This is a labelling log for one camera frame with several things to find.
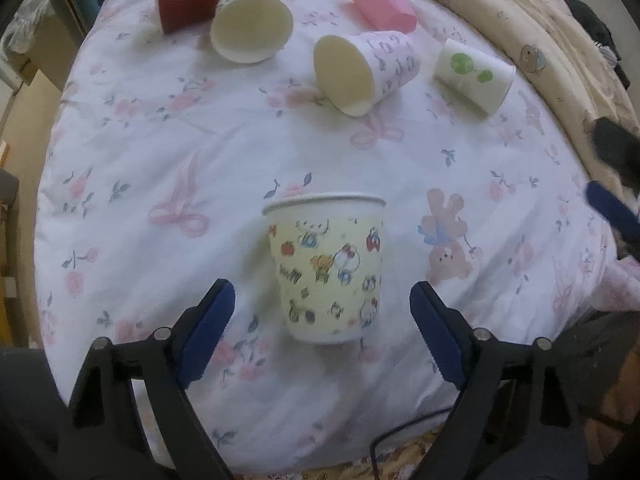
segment white floral bedsheet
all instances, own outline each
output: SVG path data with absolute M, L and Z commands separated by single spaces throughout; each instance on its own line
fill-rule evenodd
M 314 87 L 312 49 L 369 26 L 350 0 L 283 1 L 295 17 L 286 48 L 240 66 L 212 51 L 207 25 L 162 36 L 154 0 L 107 0 L 66 85 L 38 196 L 42 336 L 65 399 L 95 337 L 146 337 L 215 279 L 236 286 L 236 313 L 188 396 L 242 473 L 357 459 L 452 399 L 409 313 L 427 275 L 472 325 L 531 342 L 575 319 L 615 258 L 580 164 L 519 74 L 491 118 L 432 80 L 447 38 L 495 53 L 462 20 L 410 0 L 422 71 L 353 119 Z M 376 331 L 322 347 L 284 329 L 260 209 L 330 190 L 388 200 L 386 260 Z M 443 211 L 455 234 L 434 229 Z M 168 462 L 143 392 L 139 402 Z

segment hello kitty paper cup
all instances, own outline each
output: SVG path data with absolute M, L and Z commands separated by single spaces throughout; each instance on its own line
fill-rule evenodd
M 324 193 L 262 210 L 280 306 L 295 339 L 343 343 L 371 330 L 381 306 L 385 205 L 368 194 Z
M 366 114 L 420 72 L 409 37 L 382 30 L 357 36 L 324 36 L 314 49 L 318 86 L 338 110 Z
M 293 15 L 280 0 L 220 0 L 211 23 L 211 44 L 236 63 L 274 56 L 289 41 Z
M 507 97 L 516 67 L 449 39 L 438 57 L 434 76 L 492 115 Z

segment green printed cup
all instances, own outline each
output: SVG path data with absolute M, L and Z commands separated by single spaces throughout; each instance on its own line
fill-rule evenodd
M 489 115 L 502 105 L 515 75 L 515 66 L 454 40 L 444 44 L 434 73 Z
M 280 306 L 295 339 L 334 344 L 363 337 L 380 310 L 385 201 L 325 193 L 268 205 Z

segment black cable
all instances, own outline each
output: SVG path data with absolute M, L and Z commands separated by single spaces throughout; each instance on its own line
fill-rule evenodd
M 396 426 L 395 428 L 392 428 L 391 430 L 377 437 L 369 446 L 369 455 L 371 458 L 371 467 L 373 469 L 373 478 L 375 478 L 375 480 L 380 480 L 378 460 L 376 459 L 376 448 L 378 447 L 380 442 L 388 439 L 390 436 L 395 435 L 396 433 L 404 430 L 405 428 L 414 426 L 415 424 L 419 424 L 420 422 L 424 422 L 425 420 L 429 420 L 430 418 L 443 415 L 444 413 L 449 413 L 451 410 L 453 410 L 453 406 L 449 406 L 448 408 L 442 408 L 440 410 L 436 410 L 435 412 L 427 413 L 426 415 L 421 415 L 417 418 L 414 418 L 413 420 L 410 420 L 409 422 L 401 424 L 400 426 Z

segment floor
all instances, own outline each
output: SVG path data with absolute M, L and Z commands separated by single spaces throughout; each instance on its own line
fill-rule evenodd
M 15 97 L 2 133 L 10 146 L 4 168 L 20 181 L 6 229 L 9 274 L 16 276 L 18 281 L 18 300 L 8 300 L 6 304 L 14 339 L 19 346 L 27 346 L 29 337 L 40 342 L 33 275 L 33 232 L 40 173 L 59 101 L 58 89 L 38 72 L 31 85 L 23 85 Z

